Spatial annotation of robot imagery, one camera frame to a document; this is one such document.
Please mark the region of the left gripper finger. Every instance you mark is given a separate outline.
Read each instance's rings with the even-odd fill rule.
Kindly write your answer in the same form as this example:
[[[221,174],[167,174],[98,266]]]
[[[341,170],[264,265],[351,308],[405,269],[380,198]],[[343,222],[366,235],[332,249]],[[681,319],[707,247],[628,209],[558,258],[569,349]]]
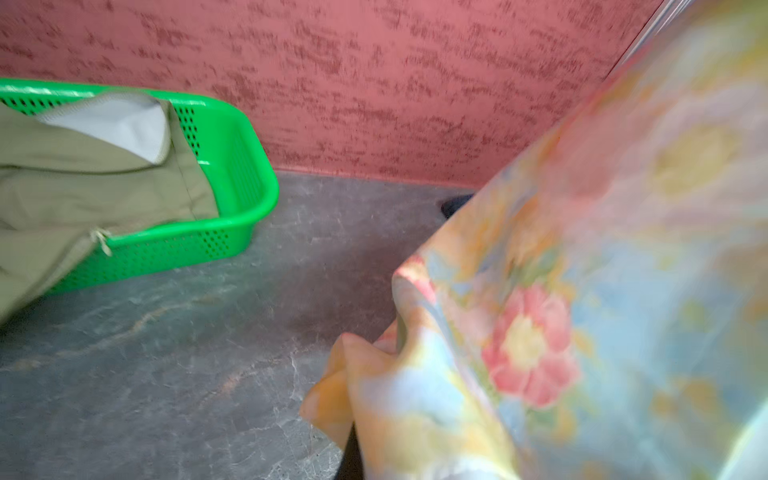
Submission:
[[[334,480],[364,480],[364,465],[355,425],[351,427]]]

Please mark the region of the pastel patterned skirt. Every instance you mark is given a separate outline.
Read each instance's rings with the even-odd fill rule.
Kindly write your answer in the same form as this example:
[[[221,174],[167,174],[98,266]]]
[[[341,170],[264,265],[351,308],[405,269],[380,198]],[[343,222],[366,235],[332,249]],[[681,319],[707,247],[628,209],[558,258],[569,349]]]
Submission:
[[[392,294],[300,409],[368,479],[765,478],[766,3],[693,3]]]

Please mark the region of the olive green skirt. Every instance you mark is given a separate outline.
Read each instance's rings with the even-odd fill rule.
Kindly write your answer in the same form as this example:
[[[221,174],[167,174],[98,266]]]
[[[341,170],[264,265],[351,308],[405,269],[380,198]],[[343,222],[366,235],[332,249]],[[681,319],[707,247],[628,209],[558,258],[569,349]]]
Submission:
[[[173,106],[112,91],[36,115],[1,110],[1,314],[111,237],[218,216]]]

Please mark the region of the blue denim skirt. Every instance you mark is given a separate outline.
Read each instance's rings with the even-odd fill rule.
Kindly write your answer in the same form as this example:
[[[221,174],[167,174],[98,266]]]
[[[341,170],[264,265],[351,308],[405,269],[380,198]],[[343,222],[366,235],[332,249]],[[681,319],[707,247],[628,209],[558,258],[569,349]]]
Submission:
[[[466,205],[472,197],[473,194],[465,194],[444,200],[440,205],[442,215],[446,219],[451,218],[459,209]]]

